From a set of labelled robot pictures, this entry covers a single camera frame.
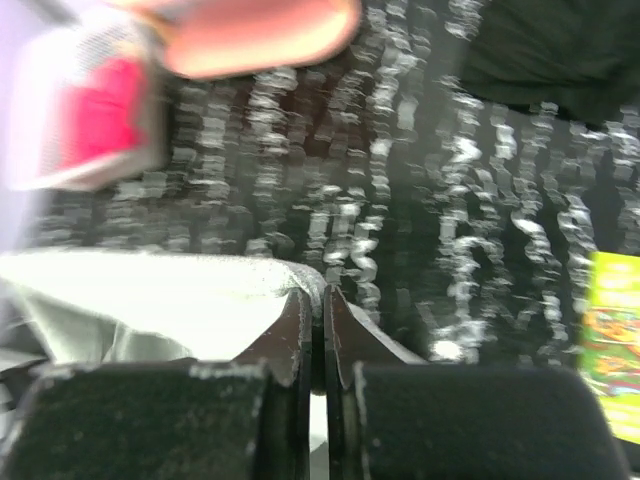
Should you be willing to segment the grey t-shirt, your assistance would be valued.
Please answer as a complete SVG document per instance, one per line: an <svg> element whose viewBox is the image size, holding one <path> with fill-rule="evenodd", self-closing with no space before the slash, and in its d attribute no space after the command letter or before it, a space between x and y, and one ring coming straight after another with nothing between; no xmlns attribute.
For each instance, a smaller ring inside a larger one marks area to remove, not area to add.
<svg viewBox="0 0 640 480"><path fill-rule="evenodd" d="M283 260L99 249L4 254L1 279L56 363L237 360L292 290L319 315L326 287Z"/></svg>

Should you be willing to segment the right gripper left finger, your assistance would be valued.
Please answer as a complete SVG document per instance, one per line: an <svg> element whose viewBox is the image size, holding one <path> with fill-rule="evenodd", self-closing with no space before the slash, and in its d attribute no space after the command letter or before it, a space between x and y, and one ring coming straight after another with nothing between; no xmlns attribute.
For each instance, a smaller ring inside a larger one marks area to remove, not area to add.
<svg viewBox="0 0 640 480"><path fill-rule="evenodd" d="M5 479L305 479L312 311L289 292L230 362L12 368Z"/></svg>

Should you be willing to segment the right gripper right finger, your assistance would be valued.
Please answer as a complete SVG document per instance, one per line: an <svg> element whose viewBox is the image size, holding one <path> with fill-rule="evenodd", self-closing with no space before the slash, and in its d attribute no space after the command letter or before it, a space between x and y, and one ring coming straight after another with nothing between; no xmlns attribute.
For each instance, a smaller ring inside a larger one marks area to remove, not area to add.
<svg viewBox="0 0 640 480"><path fill-rule="evenodd" d="M562 367L432 365L324 296L333 479L627 479L593 394Z"/></svg>

